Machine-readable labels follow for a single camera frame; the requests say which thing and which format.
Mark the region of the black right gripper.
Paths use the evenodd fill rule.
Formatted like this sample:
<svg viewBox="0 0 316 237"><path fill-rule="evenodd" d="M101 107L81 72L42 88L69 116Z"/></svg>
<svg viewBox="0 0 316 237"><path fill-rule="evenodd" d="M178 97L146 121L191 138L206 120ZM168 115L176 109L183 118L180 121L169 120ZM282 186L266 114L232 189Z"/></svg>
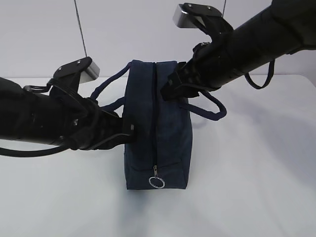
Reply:
<svg viewBox="0 0 316 237"><path fill-rule="evenodd" d="M165 101L178 98L195 98L199 92L216 91L222 87L217 84L215 75L210 72L219 61L216 51L222 48L222 42L202 42L193 48L192 58L179 62L174 71L167 77L161 88Z"/></svg>

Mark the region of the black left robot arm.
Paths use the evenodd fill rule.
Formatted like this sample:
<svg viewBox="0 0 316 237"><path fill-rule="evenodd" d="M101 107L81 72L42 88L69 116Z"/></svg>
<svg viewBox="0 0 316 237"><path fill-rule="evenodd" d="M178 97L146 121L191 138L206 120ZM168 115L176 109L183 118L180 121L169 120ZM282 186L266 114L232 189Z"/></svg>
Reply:
<svg viewBox="0 0 316 237"><path fill-rule="evenodd" d="M109 150L136 140L135 125L102 110L90 98L33 93L0 80L0 137L3 140L63 146L72 150Z"/></svg>

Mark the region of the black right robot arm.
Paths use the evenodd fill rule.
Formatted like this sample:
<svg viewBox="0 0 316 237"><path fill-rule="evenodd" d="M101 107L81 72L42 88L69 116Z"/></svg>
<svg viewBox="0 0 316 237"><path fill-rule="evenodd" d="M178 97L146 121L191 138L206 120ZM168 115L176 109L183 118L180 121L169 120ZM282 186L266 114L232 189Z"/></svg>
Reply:
<svg viewBox="0 0 316 237"><path fill-rule="evenodd" d="M184 3L179 10L177 26L198 28L211 42L196 45L192 58L168 77L161 89L165 100L218 90L283 55L316 47L313 0L274 0L236 29L213 7Z"/></svg>

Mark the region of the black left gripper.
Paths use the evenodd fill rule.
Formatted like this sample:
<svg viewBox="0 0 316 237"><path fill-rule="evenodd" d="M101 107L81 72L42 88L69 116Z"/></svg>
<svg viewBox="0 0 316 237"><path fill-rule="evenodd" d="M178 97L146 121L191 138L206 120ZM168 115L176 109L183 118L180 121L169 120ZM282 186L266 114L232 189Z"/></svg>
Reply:
<svg viewBox="0 0 316 237"><path fill-rule="evenodd" d="M135 141L136 122L132 118L103 111L95 100L88 98L86 102L89 114L69 135L71 150L110 150Z"/></svg>

